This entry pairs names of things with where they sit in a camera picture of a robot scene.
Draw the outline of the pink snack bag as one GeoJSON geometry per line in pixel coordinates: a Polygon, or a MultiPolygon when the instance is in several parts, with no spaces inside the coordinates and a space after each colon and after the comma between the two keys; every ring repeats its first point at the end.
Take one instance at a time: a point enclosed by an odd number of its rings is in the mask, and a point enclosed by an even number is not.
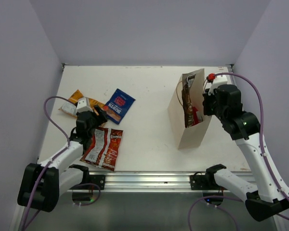
{"type": "Polygon", "coordinates": [[[196,107],[192,107],[192,112],[193,112],[193,123],[192,126],[197,125],[198,123],[201,123],[203,121],[202,119],[202,115],[199,112],[199,110],[197,110],[196,107]]]}

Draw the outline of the brown snack bag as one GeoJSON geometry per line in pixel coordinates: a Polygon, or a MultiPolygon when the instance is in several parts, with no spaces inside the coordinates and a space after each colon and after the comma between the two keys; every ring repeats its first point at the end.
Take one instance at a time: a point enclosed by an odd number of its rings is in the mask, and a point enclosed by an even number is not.
{"type": "Polygon", "coordinates": [[[193,123],[193,105],[190,98],[190,89],[194,82],[195,76],[196,75],[189,75],[187,77],[183,77],[182,101],[184,110],[184,123],[186,128],[192,127],[193,123]]]}

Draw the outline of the beige paper bag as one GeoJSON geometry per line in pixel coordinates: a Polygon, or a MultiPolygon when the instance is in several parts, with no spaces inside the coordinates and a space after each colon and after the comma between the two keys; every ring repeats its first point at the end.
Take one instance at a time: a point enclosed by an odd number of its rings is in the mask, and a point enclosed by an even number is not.
{"type": "Polygon", "coordinates": [[[210,124],[204,115],[203,68],[182,74],[168,106],[171,130],[177,149],[197,148],[201,145],[210,124]]]}

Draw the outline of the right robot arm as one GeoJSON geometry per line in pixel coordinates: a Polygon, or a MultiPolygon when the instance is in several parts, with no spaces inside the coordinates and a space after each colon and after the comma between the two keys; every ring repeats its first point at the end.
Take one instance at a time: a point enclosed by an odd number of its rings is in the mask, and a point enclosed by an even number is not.
{"type": "Polygon", "coordinates": [[[203,93],[203,111],[216,116],[223,129],[243,153],[255,178],[248,183],[218,164],[206,169],[205,183],[211,189],[221,186],[241,199],[256,221],[263,221],[289,209],[289,187],[282,180],[260,135],[260,123],[243,110],[241,92],[231,84],[222,84],[203,93]]]}

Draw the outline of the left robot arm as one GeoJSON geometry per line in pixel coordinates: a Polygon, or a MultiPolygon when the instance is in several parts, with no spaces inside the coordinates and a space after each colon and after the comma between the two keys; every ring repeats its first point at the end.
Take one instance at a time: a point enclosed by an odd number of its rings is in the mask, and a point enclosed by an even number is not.
{"type": "Polygon", "coordinates": [[[105,122],[106,112],[97,105],[93,111],[78,112],[76,126],[64,147],[47,160],[26,166],[17,203],[51,212],[69,189],[92,187],[89,169],[73,162],[88,151],[95,129],[105,122]]]}

